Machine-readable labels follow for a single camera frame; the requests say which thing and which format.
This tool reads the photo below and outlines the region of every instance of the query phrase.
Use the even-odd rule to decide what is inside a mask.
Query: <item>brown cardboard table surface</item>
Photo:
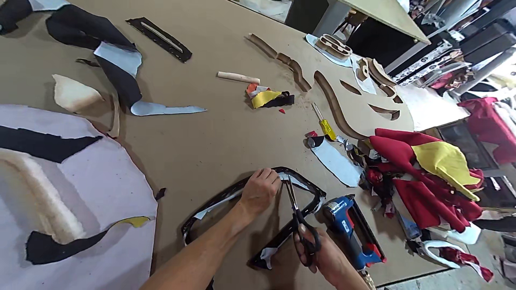
[[[196,105],[208,110],[190,115],[121,116],[118,140],[155,191],[168,188],[159,201],[156,266],[182,248],[179,228],[205,201],[258,168],[286,166],[325,190],[328,198],[357,194],[356,200],[388,259],[386,264],[370,269],[377,285],[443,269],[409,255],[398,222],[370,211],[377,200],[360,188],[344,186],[305,148],[304,134],[320,132],[311,102],[318,103],[337,134],[343,135],[331,117],[321,88],[314,85],[308,93],[298,96],[300,89],[288,67],[264,57],[244,39],[248,33],[301,38],[301,32],[226,0],[72,2],[107,17],[136,43],[143,55],[137,80],[145,101],[168,106]],[[75,62],[76,58],[92,59],[92,51],[52,39],[44,25],[48,15],[33,13],[18,23],[18,30],[0,38],[1,102],[65,112],[53,101],[52,74],[78,80],[109,99],[108,95],[115,91],[102,70]],[[180,63],[125,23],[138,17],[147,17],[176,37],[193,52],[192,59]],[[296,104],[285,107],[286,114],[278,112],[278,108],[253,110],[246,103],[247,84],[216,78],[217,71],[259,77],[266,86],[295,94]],[[94,105],[85,115],[110,127],[109,101]],[[299,197],[306,201],[309,198]],[[216,288],[332,289],[321,274],[313,275],[300,264],[291,239],[273,257],[272,271],[246,266],[246,261],[291,218],[287,202],[284,195],[278,207],[269,208],[244,231],[216,274]],[[214,216],[205,219],[215,220]],[[318,224],[313,217],[309,221]]]

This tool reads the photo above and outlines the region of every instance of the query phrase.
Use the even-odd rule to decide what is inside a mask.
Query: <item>hand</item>
[[[358,273],[328,234],[320,228],[316,228],[316,230],[319,233],[321,240],[321,250],[315,253],[313,264],[309,269],[313,273],[317,273],[317,269],[319,269],[321,274],[328,282],[330,282],[330,284],[335,286],[335,288],[340,289],[342,288],[342,283],[345,283],[347,280],[346,276],[350,274],[356,276]],[[308,231],[302,224],[299,225],[299,233],[305,239],[315,243],[314,237],[310,231]],[[297,233],[294,233],[294,244],[299,253],[301,262],[305,263],[307,257],[304,255],[304,246],[300,242]]]
[[[280,186],[281,179],[276,171],[270,168],[257,170],[244,186],[237,206],[253,220],[269,207]]]

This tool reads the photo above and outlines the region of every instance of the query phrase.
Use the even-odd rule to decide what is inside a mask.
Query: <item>screwdriver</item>
[[[330,123],[328,123],[328,120],[323,118],[317,105],[315,103],[313,103],[312,107],[314,108],[314,111],[317,114],[317,117],[319,118],[319,125],[321,125],[321,129],[322,129],[324,135],[328,135],[328,137],[330,137],[330,139],[332,139],[334,141],[337,140],[337,135],[331,128]]]

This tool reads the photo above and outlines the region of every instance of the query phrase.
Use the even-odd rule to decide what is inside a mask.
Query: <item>scissors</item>
[[[292,221],[294,222],[293,228],[294,233],[297,233],[299,235],[299,240],[301,241],[301,244],[304,246],[304,254],[307,257],[306,263],[303,263],[303,266],[310,267],[313,262],[313,255],[321,250],[321,241],[319,237],[319,233],[315,230],[315,228],[307,223],[307,221],[304,220],[303,215],[301,214],[301,211],[299,210],[297,203],[296,203],[296,196],[294,195],[294,187],[292,186],[292,180],[290,175],[288,176],[288,182],[287,182],[287,191],[288,191],[288,197],[290,198],[291,204],[292,204],[292,210],[294,213],[292,213]],[[300,233],[299,233],[299,224],[303,224],[310,233],[314,236],[315,245],[311,243],[309,240],[305,239]]]

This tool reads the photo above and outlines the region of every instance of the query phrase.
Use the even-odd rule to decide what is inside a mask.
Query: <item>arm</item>
[[[206,289],[238,234],[269,207],[280,185],[274,170],[255,172],[231,211],[162,266],[140,290]]]
[[[314,237],[304,225],[299,225],[299,232],[304,238],[314,242]],[[310,270],[316,273],[319,269],[324,278],[337,290],[369,290],[360,274],[353,268],[348,258],[330,236],[321,229],[317,229],[317,232],[321,239],[321,250],[315,253],[314,263],[310,266]],[[294,239],[300,259],[305,262],[307,257],[303,254],[304,247],[299,241],[299,236],[295,234]]]

